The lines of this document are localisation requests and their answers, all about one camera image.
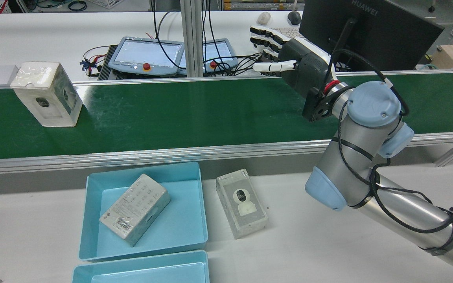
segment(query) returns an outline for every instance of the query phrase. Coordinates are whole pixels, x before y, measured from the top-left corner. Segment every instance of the light blue joint cap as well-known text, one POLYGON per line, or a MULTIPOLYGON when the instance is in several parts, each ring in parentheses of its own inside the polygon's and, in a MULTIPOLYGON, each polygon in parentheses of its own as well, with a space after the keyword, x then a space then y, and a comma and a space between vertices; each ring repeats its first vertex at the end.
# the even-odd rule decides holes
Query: light blue joint cap
POLYGON ((414 134, 413 129, 404 123, 401 129, 392 138, 386 140, 382 144, 382 147, 379 150, 379 155, 384 158, 391 158, 395 156, 410 143, 414 137, 414 134))
POLYGON ((381 127, 394 121, 401 103, 385 82, 366 82, 349 96, 347 112, 354 122, 365 127, 381 127))
POLYGON ((305 191, 334 211, 341 211, 347 205, 340 191, 328 176, 317 167, 313 168, 313 172, 305 184, 305 191))

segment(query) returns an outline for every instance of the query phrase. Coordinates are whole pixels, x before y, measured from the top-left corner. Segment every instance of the monitor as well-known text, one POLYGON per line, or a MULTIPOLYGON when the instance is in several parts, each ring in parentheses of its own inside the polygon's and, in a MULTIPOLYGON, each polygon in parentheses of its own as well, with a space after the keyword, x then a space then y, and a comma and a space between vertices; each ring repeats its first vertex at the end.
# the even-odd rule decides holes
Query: monitor
MULTIPOLYGON (((239 61, 237 58, 231 58, 235 56, 234 50, 232 49, 232 46, 230 45, 230 41, 226 38, 221 38, 221 39, 216 39, 216 46, 214 44, 213 40, 209 40, 203 43, 203 54, 205 54, 204 58, 204 66, 203 66, 203 72, 221 72, 225 68, 233 68, 239 64, 239 61), (221 56, 221 59, 223 60, 223 63, 225 65, 223 67, 225 68, 220 68, 220 67, 211 67, 211 62, 212 59, 218 58, 221 56)), ((182 68, 186 68, 186 57, 185 54, 181 57, 181 63, 179 63, 179 66, 182 68)), ((178 74, 180 75, 186 75, 186 69, 180 69, 178 70, 178 74)))
POLYGON ((124 37, 111 56, 108 66, 120 72, 142 75, 176 75, 178 67, 173 62, 181 61, 184 43, 178 41, 124 37))
MULTIPOLYGON (((306 0, 300 24, 300 33, 330 54, 344 32, 338 47, 360 54, 380 70, 413 70, 442 31, 387 0, 306 0)), ((370 70, 354 60, 347 65, 370 70)))

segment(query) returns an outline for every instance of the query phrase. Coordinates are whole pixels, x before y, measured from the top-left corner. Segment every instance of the red ring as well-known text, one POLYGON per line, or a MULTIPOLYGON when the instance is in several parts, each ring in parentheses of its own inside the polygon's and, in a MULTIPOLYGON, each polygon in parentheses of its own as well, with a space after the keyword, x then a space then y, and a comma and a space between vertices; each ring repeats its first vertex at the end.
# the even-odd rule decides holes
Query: red ring
POLYGON ((334 86, 336 86, 337 84, 340 84, 340 81, 338 79, 334 79, 332 80, 331 82, 329 82, 325 88, 324 88, 324 91, 322 92, 322 94, 324 96, 326 96, 328 94, 328 92, 331 90, 331 88, 333 88, 334 86))

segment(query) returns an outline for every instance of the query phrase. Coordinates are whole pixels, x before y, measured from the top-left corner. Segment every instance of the tablet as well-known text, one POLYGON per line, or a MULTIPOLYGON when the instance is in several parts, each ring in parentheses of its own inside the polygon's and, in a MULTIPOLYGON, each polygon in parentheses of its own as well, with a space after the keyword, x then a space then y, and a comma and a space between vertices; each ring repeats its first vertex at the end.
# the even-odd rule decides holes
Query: tablet
POLYGON ((122 38, 120 44, 111 56, 108 66, 120 72, 142 75, 171 76, 176 75, 178 67, 174 62, 180 62, 184 53, 184 43, 179 41, 129 37, 122 38))
MULTIPOLYGON (((235 66, 239 64, 239 61, 237 58, 230 58, 235 56, 234 50, 232 49, 232 46, 230 45, 230 42, 226 38, 221 38, 221 39, 216 39, 216 46, 214 45, 214 41, 209 40, 203 43, 203 54, 205 54, 205 66, 203 66, 203 72, 221 72, 225 68, 227 69, 232 69, 235 66), (223 65, 225 68, 221 67, 216 67, 214 68, 211 66, 212 59, 216 59, 218 57, 222 58, 223 60, 223 65)), ((181 57, 181 63, 179 63, 179 66, 182 68, 186 68, 186 58, 185 54, 181 57)), ((180 75, 186 75, 186 69, 179 69, 178 74, 180 75)))

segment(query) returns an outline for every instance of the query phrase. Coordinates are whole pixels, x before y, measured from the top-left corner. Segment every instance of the computer mouse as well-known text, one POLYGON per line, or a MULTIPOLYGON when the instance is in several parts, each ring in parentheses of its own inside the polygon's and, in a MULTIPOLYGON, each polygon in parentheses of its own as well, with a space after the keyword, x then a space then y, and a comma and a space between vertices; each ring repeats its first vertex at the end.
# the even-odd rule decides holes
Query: computer mouse
POLYGON ((288 14, 288 20, 292 25, 296 26, 299 25, 302 21, 302 16, 300 16, 300 13, 298 13, 297 11, 291 11, 288 14))
POLYGON ((259 24, 259 25, 266 25, 268 23, 268 21, 270 21, 270 13, 268 13, 267 11, 264 11, 263 13, 261 13, 259 16, 258 16, 258 19, 256 20, 256 22, 259 24))

